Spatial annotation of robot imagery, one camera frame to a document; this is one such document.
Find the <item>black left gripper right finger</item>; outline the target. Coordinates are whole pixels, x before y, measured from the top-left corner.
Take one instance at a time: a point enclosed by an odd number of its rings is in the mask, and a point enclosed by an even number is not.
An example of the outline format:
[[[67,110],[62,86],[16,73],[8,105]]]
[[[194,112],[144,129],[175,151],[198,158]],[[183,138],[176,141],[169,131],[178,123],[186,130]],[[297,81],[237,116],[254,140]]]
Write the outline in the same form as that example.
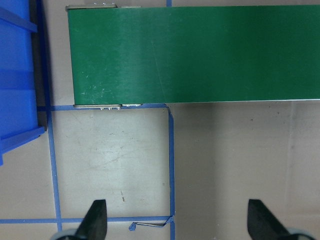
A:
[[[252,240],[279,240],[290,232],[260,199],[249,199],[247,231]]]

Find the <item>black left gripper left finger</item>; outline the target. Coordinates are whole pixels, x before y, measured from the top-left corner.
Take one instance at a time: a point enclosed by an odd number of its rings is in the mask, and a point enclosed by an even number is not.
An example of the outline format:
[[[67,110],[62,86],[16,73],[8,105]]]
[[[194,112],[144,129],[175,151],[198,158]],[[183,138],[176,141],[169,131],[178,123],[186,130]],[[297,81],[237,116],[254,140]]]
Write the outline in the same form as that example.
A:
[[[106,200],[94,200],[76,230],[76,238],[78,240],[104,240],[107,236],[107,229]]]

